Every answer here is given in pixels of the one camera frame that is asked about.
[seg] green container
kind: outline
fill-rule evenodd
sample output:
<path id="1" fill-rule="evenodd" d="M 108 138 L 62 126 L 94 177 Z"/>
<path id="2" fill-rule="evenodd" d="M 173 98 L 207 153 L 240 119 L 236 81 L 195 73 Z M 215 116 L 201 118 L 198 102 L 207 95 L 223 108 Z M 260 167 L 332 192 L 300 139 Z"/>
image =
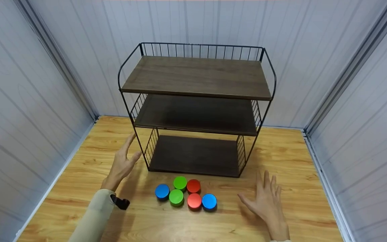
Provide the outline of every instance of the green container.
<path id="1" fill-rule="evenodd" d="M 174 189 L 169 193 L 169 202 L 174 207 L 180 207 L 184 203 L 183 192 L 178 189 Z"/>
<path id="2" fill-rule="evenodd" d="M 174 179 L 173 182 L 174 188 L 181 190 L 182 192 L 186 191 L 186 185 L 187 185 L 187 180 L 184 176 L 177 176 Z"/>

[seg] shelf rack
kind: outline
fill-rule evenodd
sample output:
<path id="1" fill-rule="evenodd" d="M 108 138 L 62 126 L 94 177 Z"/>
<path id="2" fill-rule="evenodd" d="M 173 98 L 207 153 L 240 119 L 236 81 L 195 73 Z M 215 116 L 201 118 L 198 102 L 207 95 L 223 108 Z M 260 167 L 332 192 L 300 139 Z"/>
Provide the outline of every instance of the shelf rack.
<path id="1" fill-rule="evenodd" d="M 261 66 L 264 55 L 274 75 L 272 94 Z M 138 63 L 121 87 L 129 60 Z M 243 172 L 276 86 L 263 47 L 158 42 L 139 43 L 120 66 L 117 81 L 149 171 L 230 177 Z M 126 93 L 138 95 L 131 108 Z M 259 102 L 267 102 L 263 115 Z M 145 148 L 137 128 L 151 129 Z M 221 133 L 233 139 L 160 135 L 159 130 Z M 254 137 L 248 153 L 245 136 Z"/>

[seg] red container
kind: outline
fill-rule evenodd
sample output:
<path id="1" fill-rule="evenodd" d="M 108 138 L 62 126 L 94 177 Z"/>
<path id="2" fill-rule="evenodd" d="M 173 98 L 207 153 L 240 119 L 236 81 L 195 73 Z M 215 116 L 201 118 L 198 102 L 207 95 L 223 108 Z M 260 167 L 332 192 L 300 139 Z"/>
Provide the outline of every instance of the red container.
<path id="1" fill-rule="evenodd" d="M 189 209 L 192 211 L 200 210 L 202 203 L 203 203 L 203 199 L 198 193 L 192 193 L 187 197 L 187 205 L 189 206 Z"/>
<path id="2" fill-rule="evenodd" d="M 190 179 L 186 187 L 188 193 L 200 193 L 201 191 L 201 183 L 197 179 Z"/>

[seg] white wall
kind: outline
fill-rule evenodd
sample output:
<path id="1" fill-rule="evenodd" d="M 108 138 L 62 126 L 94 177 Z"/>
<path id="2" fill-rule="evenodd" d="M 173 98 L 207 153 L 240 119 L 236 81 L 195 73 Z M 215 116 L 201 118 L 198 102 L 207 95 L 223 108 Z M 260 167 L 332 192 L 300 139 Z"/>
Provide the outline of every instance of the white wall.
<path id="1" fill-rule="evenodd" d="M 278 77 L 265 124 L 304 127 L 387 1 L 31 3 L 101 115 L 127 115 L 117 71 L 141 41 L 258 45 L 267 48 Z"/>
<path id="2" fill-rule="evenodd" d="M 312 142 L 356 240 L 387 242 L 387 35 Z"/>
<path id="3" fill-rule="evenodd" d="M 0 241 L 14 239 L 91 123 L 14 1 L 0 0 Z"/>

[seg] black wrist strap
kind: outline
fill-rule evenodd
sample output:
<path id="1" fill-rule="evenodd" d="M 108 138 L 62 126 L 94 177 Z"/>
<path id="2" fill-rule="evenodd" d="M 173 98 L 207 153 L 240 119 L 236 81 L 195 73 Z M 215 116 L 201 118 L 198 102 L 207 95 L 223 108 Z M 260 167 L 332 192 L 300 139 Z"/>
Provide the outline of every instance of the black wrist strap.
<path id="1" fill-rule="evenodd" d="M 126 210 L 129 204 L 131 204 L 131 202 L 128 199 L 120 199 L 114 194 L 111 194 L 110 198 L 112 198 L 112 201 L 114 202 L 114 204 L 121 210 Z"/>

